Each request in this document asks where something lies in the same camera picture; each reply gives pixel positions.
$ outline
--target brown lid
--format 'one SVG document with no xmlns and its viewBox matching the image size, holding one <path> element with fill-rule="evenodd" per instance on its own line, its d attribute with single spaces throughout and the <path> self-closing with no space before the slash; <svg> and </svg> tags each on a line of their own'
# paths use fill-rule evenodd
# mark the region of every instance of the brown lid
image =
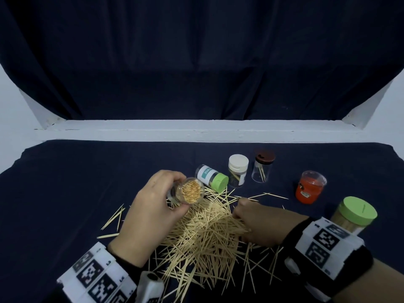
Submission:
<svg viewBox="0 0 404 303">
<path fill-rule="evenodd" d="M 275 153 L 273 151 L 257 151 L 255 160 L 263 165 L 269 165 L 275 160 Z"/>
</svg>

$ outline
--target left hand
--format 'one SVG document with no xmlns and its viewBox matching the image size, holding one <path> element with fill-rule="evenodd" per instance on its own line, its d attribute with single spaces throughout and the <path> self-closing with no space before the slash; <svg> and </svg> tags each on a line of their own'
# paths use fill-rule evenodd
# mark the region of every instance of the left hand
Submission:
<svg viewBox="0 0 404 303">
<path fill-rule="evenodd" d="M 186 204 L 171 209 L 166 203 L 172 184 L 185 178 L 177 171 L 160 170 L 155 173 L 137 193 L 119 235 L 109 244 L 109 250 L 129 263 L 143 267 L 189 209 Z"/>
</svg>

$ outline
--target right hand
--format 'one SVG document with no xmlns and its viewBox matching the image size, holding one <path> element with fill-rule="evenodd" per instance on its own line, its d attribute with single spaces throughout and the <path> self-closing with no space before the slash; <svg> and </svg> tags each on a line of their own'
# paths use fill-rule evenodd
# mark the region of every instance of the right hand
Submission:
<svg viewBox="0 0 404 303">
<path fill-rule="evenodd" d="M 240 198 L 233 211 L 234 218 L 240 218 L 251 232 L 243 235 L 244 242 L 251 242 L 271 248 L 280 245 L 287 234 L 308 218 L 286 209 L 264 206 L 246 198 Z"/>
</svg>

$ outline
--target container lid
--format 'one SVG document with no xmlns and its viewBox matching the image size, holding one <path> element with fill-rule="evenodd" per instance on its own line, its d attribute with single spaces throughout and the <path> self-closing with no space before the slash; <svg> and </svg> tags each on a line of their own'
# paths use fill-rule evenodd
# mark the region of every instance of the container lid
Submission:
<svg viewBox="0 0 404 303">
<path fill-rule="evenodd" d="M 246 172 L 249 167 L 249 159 L 241 154 L 233 154 L 229 157 L 229 169 L 237 173 Z"/>
<path fill-rule="evenodd" d="M 365 200 L 346 197 L 338 207 L 339 212 L 354 224 L 366 226 L 376 219 L 376 209 Z"/>
<path fill-rule="evenodd" d="M 218 173 L 212 180 L 211 188 L 217 193 L 222 193 L 226 189 L 228 183 L 229 177 L 223 173 Z"/>
<path fill-rule="evenodd" d="M 263 165 L 269 165 L 275 160 L 273 151 L 259 151 L 256 153 L 255 160 Z"/>
</svg>

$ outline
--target red container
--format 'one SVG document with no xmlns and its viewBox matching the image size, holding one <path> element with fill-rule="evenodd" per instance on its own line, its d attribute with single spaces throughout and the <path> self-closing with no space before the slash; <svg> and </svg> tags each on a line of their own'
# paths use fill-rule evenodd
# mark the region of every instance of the red container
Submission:
<svg viewBox="0 0 404 303">
<path fill-rule="evenodd" d="M 311 204 L 317 200 L 327 184 L 326 178 L 316 171 L 305 171 L 296 189 L 296 199 L 304 204 Z"/>
</svg>

